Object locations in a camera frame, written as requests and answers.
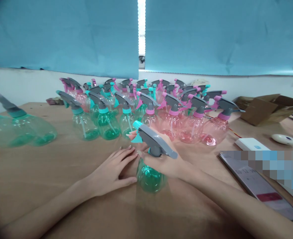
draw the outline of red label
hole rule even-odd
[[[257,198],[262,202],[282,200],[278,193],[258,194]]]

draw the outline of woman's right hand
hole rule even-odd
[[[164,141],[171,147],[171,149],[177,152],[169,136],[161,134],[155,129],[152,130],[161,136],[161,138],[164,139]],[[129,138],[133,140],[136,135],[137,131],[133,131],[130,133]],[[160,157],[153,157],[147,153],[147,149],[148,146],[143,143],[141,146],[141,151],[138,150],[138,154],[143,158],[144,163],[156,171],[165,174],[166,176],[183,179],[185,174],[188,174],[192,169],[192,164],[184,161],[179,154],[177,159],[173,159],[164,154],[162,154]]]

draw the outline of hand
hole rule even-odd
[[[161,134],[155,129],[152,130],[161,136],[161,138],[164,139],[164,141],[171,147],[171,149],[177,152],[169,136]],[[133,140],[136,135],[137,131],[130,132],[129,138]],[[149,155],[147,152],[142,152],[147,151],[148,148],[149,147],[143,143],[141,145],[141,151],[138,151],[139,155],[143,158],[144,163],[156,171],[165,174],[166,176],[183,179],[184,176],[188,174],[189,169],[192,168],[192,164],[184,161],[179,154],[177,159],[172,159],[171,157],[164,154],[155,158]]]
[[[123,168],[138,156],[138,153],[128,156],[134,149],[131,146],[126,149],[121,149],[120,147],[119,150],[113,152],[93,173],[81,180],[82,184],[85,185],[85,190],[89,198],[102,196],[118,188],[129,186],[137,181],[136,177],[119,180],[119,174]]]

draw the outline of blue curtain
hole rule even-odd
[[[146,70],[293,75],[293,0],[147,0]]]
[[[2,0],[0,67],[138,78],[137,0]]]

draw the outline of white power bank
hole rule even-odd
[[[243,151],[265,151],[270,150],[255,138],[240,138],[235,144]]]

